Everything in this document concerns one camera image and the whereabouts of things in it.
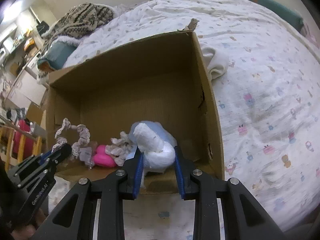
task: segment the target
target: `screw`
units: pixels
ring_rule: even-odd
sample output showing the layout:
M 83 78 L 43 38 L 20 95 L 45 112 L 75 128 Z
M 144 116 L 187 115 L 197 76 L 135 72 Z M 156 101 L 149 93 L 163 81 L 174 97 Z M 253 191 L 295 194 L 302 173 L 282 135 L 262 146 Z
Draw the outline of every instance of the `screw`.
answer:
M 239 179 L 237 179 L 237 178 L 231 178 L 231 179 L 230 179 L 230 183 L 233 184 L 233 185 L 238 185 L 238 184 L 239 184 Z
M 195 176 L 200 176 L 200 175 L 202 175 L 202 171 L 201 170 L 199 170 L 199 169 L 195 169 L 195 170 L 193 170 L 193 175 L 195 175 Z
M 79 184 L 80 185 L 85 185 L 85 184 L 87 184 L 88 183 L 88 179 L 87 178 L 81 178 L 81 179 L 79 179 Z
M 125 174 L 125 171 L 124 170 L 117 170 L 116 171 L 116 175 L 117 176 L 123 176 Z

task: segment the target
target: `teal fabric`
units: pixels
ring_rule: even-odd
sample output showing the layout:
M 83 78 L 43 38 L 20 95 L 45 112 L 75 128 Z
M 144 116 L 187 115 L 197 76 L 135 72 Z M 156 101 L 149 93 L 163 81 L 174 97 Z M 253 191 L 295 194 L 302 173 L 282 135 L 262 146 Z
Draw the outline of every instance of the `teal fabric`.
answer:
M 279 17 L 288 22 L 298 32 L 301 31 L 301 28 L 303 27 L 303 19 L 299 14 L 273 0 L 258 0 L 257 3 L 279 15 Z
M 40 59 L 38 59 L 37 64 L 39 66 L 46 61 L 53 70 L 62 69 L 64 63 L 75 49 L 76 47 L 57 41 L 49 47 L 47 52 Z

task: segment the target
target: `white fluffy object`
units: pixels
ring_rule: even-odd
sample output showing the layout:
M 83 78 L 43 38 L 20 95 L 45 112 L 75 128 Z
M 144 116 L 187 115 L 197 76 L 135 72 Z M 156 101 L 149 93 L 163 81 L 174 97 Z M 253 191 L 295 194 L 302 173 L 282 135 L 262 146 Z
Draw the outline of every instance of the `white fluffy object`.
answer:
M 145 123 L 139 123 L 133 135 L 137 139 L 138 148 L 143 152 L 145 174 L 148 171 L 164 172 L 174 163 L 175 151 L 172 145 L 162 140 Z

